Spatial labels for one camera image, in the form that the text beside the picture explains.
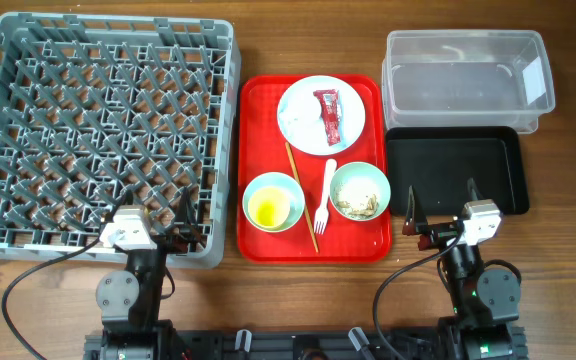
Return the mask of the white napkin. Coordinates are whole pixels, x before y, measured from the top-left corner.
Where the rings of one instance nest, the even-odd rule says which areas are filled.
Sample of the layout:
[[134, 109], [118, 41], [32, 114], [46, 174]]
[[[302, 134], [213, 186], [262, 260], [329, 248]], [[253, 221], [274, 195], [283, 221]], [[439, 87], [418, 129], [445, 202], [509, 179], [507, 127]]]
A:
[[320, 116], [321, 105], [312, 93], [292, 94], [279, 112], [279, 119], [285, 123], [309, 124]]

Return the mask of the red snack wrapper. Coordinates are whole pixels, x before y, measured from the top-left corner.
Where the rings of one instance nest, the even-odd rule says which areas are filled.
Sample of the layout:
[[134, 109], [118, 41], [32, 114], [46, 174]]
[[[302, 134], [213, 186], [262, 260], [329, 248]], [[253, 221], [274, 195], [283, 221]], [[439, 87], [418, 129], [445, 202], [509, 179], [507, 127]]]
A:
[[321, 106], [321, 117], [329, 146], [341, 142], [339, 125], [341, 121], [340, 107], [338, 104], [338, 91], [335, 89], [315, 90], [314, 97], [319, 101]]

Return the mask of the yellow plastic cup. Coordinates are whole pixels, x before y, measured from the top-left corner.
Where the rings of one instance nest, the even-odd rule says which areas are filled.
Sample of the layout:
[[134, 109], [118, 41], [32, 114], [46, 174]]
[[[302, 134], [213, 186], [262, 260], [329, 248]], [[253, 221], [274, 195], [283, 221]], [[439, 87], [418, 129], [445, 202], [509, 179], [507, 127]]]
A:
[[255, 226], [262, 230], [277, 230], [289, 216], [290, 200], [283, 189], [266, 186], [250, 196], [247, 210]]

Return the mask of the light blue round plate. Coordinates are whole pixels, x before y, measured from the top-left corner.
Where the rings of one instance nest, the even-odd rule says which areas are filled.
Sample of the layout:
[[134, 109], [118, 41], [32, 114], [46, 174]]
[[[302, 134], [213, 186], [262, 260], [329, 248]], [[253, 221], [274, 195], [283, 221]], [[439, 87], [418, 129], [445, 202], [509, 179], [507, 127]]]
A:
[[[329, 146], [322, 117], [309, 124], [285, 123], [279, 112], [285, 101], [295, 93], [312, 93], [315, 90], [335, 89], [341, 121], [341, 142]], [[307, 76], [290, 85], [282, 94], [277, 107], [277, 122], [284, 138], [296, 149], [317, 156], [329, 156], [350, 148], [360, 137], [366, 123], [366, 109], [359, 93], [347, 82], [332, 76]]]

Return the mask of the light blue bowl with cup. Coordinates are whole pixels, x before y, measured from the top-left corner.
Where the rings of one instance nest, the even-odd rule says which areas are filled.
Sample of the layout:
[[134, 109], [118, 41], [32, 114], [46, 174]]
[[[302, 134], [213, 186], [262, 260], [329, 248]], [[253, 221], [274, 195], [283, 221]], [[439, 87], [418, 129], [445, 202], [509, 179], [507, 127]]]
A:
[[[255, 226], [248, 214], [247, 203], [250, 196], [258, 189], [266, 186], [275, 186], [283, 189], [290, 200], [290, 213], [284, 224], [277, 230], [262, 230]], [[267, 233], [279, 233], [293, 227], [301, 218], [305, 210], [304, 193], [297, 181], [285, 173], [267, 172], [255, 177], [245, 188], [241, 205], [247, 221], [256, 229]]]

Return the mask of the rice and peanut shells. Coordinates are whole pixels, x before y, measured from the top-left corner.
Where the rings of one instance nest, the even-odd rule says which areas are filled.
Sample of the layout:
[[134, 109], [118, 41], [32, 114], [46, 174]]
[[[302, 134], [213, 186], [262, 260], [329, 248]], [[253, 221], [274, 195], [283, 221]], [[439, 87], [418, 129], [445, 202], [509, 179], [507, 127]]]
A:
[[377, 214], [379, 189], [368, 178], [349, 178], [334, 188], [334, 204], [351, 219], [368, 219]]

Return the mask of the light blue bowl with rice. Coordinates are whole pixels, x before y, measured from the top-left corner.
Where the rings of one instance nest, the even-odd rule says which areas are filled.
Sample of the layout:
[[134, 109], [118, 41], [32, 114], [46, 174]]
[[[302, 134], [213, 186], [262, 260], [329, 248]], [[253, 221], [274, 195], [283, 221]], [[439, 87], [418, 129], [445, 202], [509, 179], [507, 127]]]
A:
[[[340, 182], [349, 179], [349, 178], [368, 178], [373, 181], [378, 189], [379, 189], [379, 208], [377, 210], [377, 214], [368, 219], [351, 219], [344, 216], [340, 210], [334, 204], [334, 188]], [[342, 165], [339, 167], [335, 172], [334, 176], [332, 177], [332, 181], [330, 184], [330, 201], [334, 207], [334, 209], [341, 214], [343, 217], [359, 222], [370, 221], [379, 217], [388, 207], [391, 198], [391, 188], [388, 182], [386, 175], [376, 166], [367, 163], [367, 162], [350, 162], [347, 164]]]

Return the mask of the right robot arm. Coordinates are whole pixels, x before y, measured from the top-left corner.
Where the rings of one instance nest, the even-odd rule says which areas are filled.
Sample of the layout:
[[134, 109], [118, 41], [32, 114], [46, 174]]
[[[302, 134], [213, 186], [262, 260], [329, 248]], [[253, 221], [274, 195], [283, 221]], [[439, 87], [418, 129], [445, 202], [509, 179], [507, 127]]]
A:
[[512, 264], [482, 259], [479, 245], [492, 239], [502, 213], [467, 182], [470, 201], [462, 214], [430, 224], [413, 187], [409, 188], [405, 235], [419, 237], [421, 251], [436, 249], [454, 315], [439, 320], [438, 355], [443, 359], [525, 359], [527, 347], [519, 318], [521, 275]]

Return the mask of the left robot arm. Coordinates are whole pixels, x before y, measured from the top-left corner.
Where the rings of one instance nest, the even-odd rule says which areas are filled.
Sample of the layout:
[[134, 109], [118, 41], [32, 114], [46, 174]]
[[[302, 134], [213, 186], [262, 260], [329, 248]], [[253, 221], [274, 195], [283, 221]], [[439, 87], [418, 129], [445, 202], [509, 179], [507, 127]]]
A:
[[201, 240], [189, 192], [184, 189], [175, 212], [178, 230], [151, 233], [148, 209], [126, 192], [104, 217], [99, 240], [127, 255], [125, 268], [105, 275], [96, 289], [102, 335], [88, 336], [86, 359], [182, 359], [191, 349], [170, 320], [159, 318], [163, 281], [171, 276], [167, 256]]

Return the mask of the white plastic fork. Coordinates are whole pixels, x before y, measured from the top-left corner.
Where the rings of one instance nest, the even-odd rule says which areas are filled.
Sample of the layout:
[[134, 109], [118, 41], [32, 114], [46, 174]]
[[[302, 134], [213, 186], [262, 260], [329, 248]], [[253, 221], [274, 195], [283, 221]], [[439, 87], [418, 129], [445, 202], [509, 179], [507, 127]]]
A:
[[323, 174], [321, 200], [314, 215], [314, 232], [318, 235], [322, 235], [327, 226], [329, 218], [328, 201], [330, 197], [330, 184], [336, 168], [337, 161], [335, 159], [330, 158], [326, 161]]

